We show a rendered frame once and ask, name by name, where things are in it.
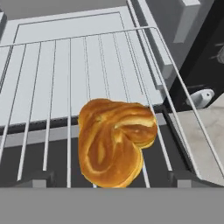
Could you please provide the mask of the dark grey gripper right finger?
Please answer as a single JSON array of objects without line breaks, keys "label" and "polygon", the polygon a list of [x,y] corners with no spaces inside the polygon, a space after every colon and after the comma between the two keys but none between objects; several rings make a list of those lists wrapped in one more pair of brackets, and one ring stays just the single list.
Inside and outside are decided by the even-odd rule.
[{"label": "dark grey gripper right finger", "polygon": [[221,188],[221,185],[200,179],[190,171],[169,171],[168,183],[170,187],[176,188]]}]

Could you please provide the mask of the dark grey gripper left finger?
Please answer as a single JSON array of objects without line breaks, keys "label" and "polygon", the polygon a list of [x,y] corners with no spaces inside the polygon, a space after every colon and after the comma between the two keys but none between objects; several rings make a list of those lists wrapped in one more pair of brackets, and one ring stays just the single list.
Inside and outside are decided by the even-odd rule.
[{"label": "dark grey gripper left finger", "polygon": [[54,171],[35,171],[34,173],[10,183],[9,187],[51,188],[56,186]]}]

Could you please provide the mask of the dark toaster oven door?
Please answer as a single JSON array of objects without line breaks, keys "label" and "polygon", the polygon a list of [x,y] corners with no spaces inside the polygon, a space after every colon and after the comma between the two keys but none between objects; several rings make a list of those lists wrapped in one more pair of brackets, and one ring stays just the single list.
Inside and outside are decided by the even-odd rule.
[{"label": "dark toaster oven door", "polygon": [[[156,106],[156,117],[161,136],[143,150],[144,168],[131,187],[170,187],[168,172],[189,171],[195,174],[192,162],[180,142],[171,118],[164,106]],[[67,119],[33,122],[9,127],[3,156],[0,160],[0,187],[9,186],[39,171],[55,172],[56,186],[67,185],[67,144],[72,145],[72,186],[90,187],[81,174],[78,163],[78,125],[72,119],[72,138],[67,138]]]}]

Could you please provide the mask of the golden brown twisted bread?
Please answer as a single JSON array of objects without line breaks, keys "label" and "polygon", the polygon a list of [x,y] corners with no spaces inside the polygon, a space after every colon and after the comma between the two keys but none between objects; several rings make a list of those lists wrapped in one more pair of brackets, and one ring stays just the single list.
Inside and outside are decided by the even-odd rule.
[{"label": "golden brown twisted bread", "polygon": [[93,99],[80,110],[78,124],[80,172],[104,188],[131,184],[158,133],[152,111],[137,102]]}]

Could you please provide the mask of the silver toaster oven knob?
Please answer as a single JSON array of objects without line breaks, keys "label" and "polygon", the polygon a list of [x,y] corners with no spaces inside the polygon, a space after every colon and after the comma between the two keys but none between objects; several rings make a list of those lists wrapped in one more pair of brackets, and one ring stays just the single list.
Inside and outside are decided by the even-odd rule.
[{"label": "silver toaster oven knob", "polygon": [[202,89],[191,94],[191,99],[196,109],[205,108],[213,97],[214,91],[211,88]]}]

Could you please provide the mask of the black toaster oven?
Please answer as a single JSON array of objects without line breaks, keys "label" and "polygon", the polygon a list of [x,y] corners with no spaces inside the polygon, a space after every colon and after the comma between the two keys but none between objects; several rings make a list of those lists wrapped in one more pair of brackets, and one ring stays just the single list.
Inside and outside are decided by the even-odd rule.
[{"label": "black toaster oven", "polygon": [[219,96],[219,5],[213,2],[192,44],[180,33],[169,39],[145,0],[4,21],[0,135],[11,125],[77,116],[95,98],[185,111],[188,94],[211,88]]}]

